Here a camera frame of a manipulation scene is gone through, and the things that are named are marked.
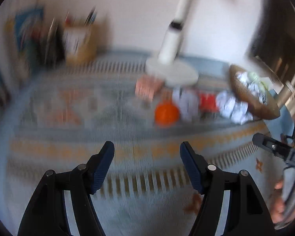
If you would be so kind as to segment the person's right hand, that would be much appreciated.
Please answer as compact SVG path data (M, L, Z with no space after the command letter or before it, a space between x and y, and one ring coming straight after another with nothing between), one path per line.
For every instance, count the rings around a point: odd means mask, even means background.
M274 224L280 223L284 218L285 203L281 197L283 180L280 180L274 187L270 215Z

